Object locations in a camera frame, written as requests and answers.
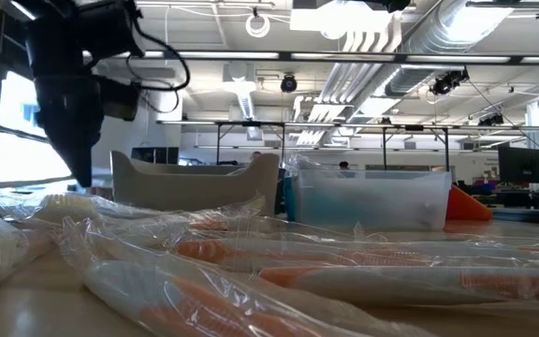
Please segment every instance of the plastic container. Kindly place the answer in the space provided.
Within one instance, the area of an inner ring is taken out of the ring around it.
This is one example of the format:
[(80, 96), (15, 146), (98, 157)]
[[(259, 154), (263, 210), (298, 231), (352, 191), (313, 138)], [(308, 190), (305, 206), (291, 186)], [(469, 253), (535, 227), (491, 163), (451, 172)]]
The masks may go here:
[(448, 172), (302, 169), (292, 178), (294, 218), (353, 229), (442, 229)]

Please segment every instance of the orange strip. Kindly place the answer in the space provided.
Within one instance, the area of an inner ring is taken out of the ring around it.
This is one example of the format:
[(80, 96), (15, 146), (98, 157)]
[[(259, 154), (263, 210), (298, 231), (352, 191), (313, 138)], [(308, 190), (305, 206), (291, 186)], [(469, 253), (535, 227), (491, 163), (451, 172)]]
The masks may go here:
[(259, 277), (272, 282), (277, 286), (292, 287), (300, 276), (320, 268), (321, 267), (267, 268), (259, 273)]
[(460, 274), (466, 288), (495, 291), (509, 300), (539, 300), (539, 276)]
[(141, 311), (143, 324), (176, 336), (284, 336), (320, 337), (300, 323), (274, 315), (245, 313), (227, 300), (182, 279), (172, 281), (183, 294), (180, 303), (148, 307)]

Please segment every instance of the desk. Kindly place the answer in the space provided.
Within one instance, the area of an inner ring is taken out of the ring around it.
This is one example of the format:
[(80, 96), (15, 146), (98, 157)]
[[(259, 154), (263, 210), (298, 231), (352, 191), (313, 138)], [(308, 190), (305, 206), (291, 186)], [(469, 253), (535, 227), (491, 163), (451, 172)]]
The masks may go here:
[[(509, 233), (515, 226), (504, 224)], [(520, 226), (529, 230), (531, 226)], [(377, 317), (405, 322), (439, 336), (533, 337), (539, 310), (497, 308), (366, 308)], [(0, 337), (151, 337), (91, 294), (57, 250), (33, 261), (0, 288)]]

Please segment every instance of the orange object in plastic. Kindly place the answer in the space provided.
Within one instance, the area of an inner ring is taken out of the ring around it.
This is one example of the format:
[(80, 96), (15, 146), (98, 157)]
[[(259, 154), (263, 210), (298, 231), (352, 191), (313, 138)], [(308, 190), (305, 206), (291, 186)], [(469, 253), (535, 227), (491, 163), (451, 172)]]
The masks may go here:
[(452, 186), (448, 194), (446, 220), (489, 221), (491, 219), (492, 211), (488, 207), (455, 185)]
[(169, 330), (172, 336), (321, 336), (288, 318), (247, 312), (188, 280), (174, 278), (171, 282), (182, 292), (183, 299), (170, 305), (146, 307), (141, 310), (140, 319), (147, 326)]

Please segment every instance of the orange object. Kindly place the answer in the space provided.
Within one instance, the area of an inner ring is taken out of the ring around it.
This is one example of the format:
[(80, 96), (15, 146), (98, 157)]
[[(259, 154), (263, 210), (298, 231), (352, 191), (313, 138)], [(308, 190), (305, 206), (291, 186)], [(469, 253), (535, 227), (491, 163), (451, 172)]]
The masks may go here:
[(300, 276), (318, 267), (267, 268), (259, 273), (259, 277), (277, 286), (290, 287)]
[(455, 185), (452, 186), (448, 195), (446, 220), (489, 221), (491, 219), (492, 211), (488, 207)]
[(183, 299), (171, 305), (148, 307), (141, 321), (152, 328), (181, 337), (284, 336), (320, 337), (320, 334), (288, 318), (247, 311), (187, 280), (174, 278)]
[(469, 289), (489, 290), (512, 300), (539, 300), (539, 277), (523, 275), (460, 275), (461, 284)]

